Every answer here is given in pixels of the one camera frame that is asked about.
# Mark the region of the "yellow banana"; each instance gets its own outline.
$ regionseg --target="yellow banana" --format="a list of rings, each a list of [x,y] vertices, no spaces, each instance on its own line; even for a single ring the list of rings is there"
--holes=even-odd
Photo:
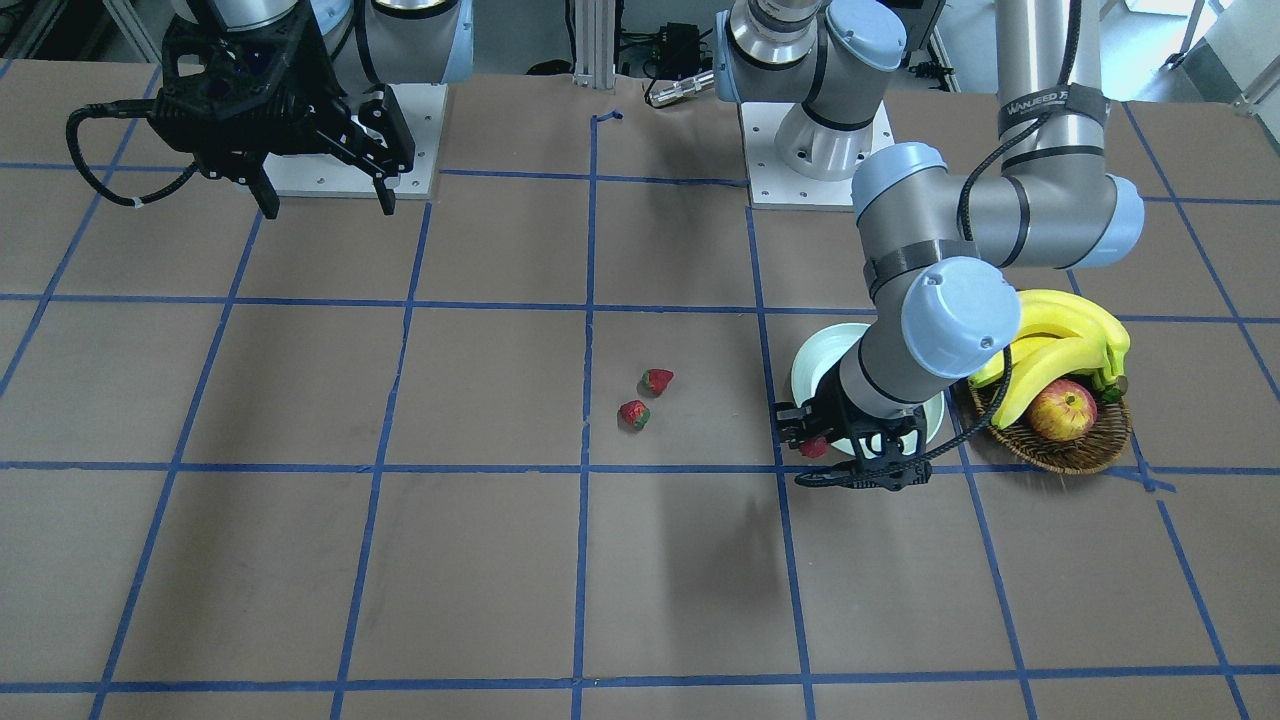
[[[1101,337],[1055,340],[1014,365],[1009,391],[1000,409],[992,415],[991,424],[1001,429],[1007,428],[1048,383],[1062,375],[1101,368],[1106,363],[1107,352]]]
[[[1033,352],[1044,347],[1046,345],[1057,340],[1055,336],[1047,334],[1028,334],[1014,340],[1009,343],[1009,351],[1014,356],[1014,370],[1016,372],[1018,364],[1030,357]],[[997,352],[980,370],[969,375],[969,382],[973,387],[987,387],[991,383],[1000,379],[1005,372],[1005,354]]]
[[[1066,307],[1087,315],[1102,328],[1107,340],[1107,366],[1103,369],[1103,380],[1115,383],[1116,378],[1124,374],[1124,356],[1129,352],[1129,331],[1124,328],[1115,315],[1097,302],[1087,297],[1060,290],[1023,290],[1018,292],[1024,307],[1028,301],[1057,302]]]

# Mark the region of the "white bowl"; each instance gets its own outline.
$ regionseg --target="white bowl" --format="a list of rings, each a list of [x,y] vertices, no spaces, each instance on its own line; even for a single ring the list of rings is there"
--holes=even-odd
[[[831,325],[815,332],[800,346],[795,361],[791,363],[791,397],[795,398],[797,406],[818,392],[818,380],[845,356],[845,352],[849,352],[849,348],[858,342],[858,338],[863,337],[868,327],[865,323]],[[942,400],[941,392],[924,402],[925,442],[932,441],[938,434],[945,414],[946,402]],[[905,452],[914,452],[915,438],[904,438],[902,446]],[[831,447],[845,455],[852,456],[854,454],[854,446],[847,438],[831,443]]]

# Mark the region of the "apple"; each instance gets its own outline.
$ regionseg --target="apple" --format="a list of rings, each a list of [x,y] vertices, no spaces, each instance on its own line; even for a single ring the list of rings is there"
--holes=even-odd
[[[1097,419],[1098,405],[1093,395],[1066,378],[1048,383],[1027,409],[1027,424],[1041,437],[1057,442],[1084,437]]]

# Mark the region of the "wicker basket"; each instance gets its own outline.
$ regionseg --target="wicker basket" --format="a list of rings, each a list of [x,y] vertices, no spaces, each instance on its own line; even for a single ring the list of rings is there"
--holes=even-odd
[[[980,416],[996,397],[1000,383],[975,388],[961,380],[969,388],[969,398]],[[1041,437],[1030,429],[1021,418],[1005,429],[988,425],[991,434],[1000,445],[1007,447],[1023,460],[1052,473],[1064,475],[1092,475],[1114,464],[1129,445],[1133,434],[1133,419],[1124,398],[1117,402],[1098,402],[1098,419],[1084,437],[1071,442],[1055,442]]]

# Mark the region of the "strawberry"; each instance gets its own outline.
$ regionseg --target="strawberry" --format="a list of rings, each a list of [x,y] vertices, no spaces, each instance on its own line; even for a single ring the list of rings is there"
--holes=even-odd
[[[618,416],[628,427],[643,430],[645,423],[649,421],[649,409],[645,407],[644,402],[632,400],[618,409]]]
[[[662,392],[664,389],[667,389],[667,386],[671,384],[671,380],[675,377],[676,377],[676,374],[672,373],[671,370],[663,370],[663,369],[659,369],[659,368],[654,368],[653,370],[645,370],[644,372],[644,377],[640,378],[640,384],[646,391],[649,391],[649,392],[652,392],[652,393],[654,393],[657,396],[657,395],[662,395]]]
[[[805,457],[822,457],[827,454],[827,438],[818,436],[800,443],[800,455]]]

